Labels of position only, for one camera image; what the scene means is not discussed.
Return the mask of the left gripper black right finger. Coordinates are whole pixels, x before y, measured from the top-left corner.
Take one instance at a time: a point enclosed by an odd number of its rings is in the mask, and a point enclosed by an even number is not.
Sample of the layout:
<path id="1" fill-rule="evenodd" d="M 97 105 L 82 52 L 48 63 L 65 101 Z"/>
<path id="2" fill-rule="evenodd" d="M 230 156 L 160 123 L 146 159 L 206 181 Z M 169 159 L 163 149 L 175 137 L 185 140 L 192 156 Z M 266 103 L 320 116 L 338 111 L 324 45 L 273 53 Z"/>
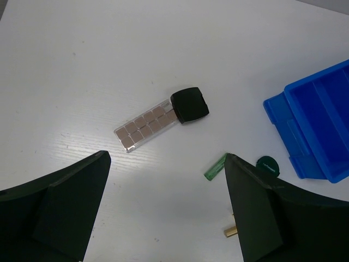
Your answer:
<path id="1" fill-rule="evenodd" d="M 348 202 L 296 187 L 237 155 L 225 175 L 244 261 L 348 261 Z"/>

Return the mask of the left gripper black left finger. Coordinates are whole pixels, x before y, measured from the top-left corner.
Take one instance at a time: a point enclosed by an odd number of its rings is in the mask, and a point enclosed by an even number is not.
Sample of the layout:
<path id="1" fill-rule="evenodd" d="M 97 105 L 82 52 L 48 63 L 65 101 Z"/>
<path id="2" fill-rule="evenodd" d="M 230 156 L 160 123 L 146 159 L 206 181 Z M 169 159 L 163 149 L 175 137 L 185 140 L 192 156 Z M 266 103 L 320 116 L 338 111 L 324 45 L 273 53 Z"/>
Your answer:
<path id="1" fill-rule="evenodd" d="M 1 261 L 83 261 L 111 157 L 99 151 L 1 191 Z"/>

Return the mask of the dark green labelled round puff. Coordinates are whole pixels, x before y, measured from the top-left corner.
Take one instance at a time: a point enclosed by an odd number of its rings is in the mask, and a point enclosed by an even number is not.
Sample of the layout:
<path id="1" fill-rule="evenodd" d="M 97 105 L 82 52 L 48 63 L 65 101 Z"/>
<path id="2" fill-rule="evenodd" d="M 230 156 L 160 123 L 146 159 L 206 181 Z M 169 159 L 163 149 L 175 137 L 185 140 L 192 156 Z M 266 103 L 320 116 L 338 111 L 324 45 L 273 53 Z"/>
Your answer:
<path id="1" fill-rule="evenodd" d="M 280 168 L 277 161 L 270 156 L 262 156 L 256 162 L 256 167 L 272 174 L 275 177 L 280 175 Z"/>

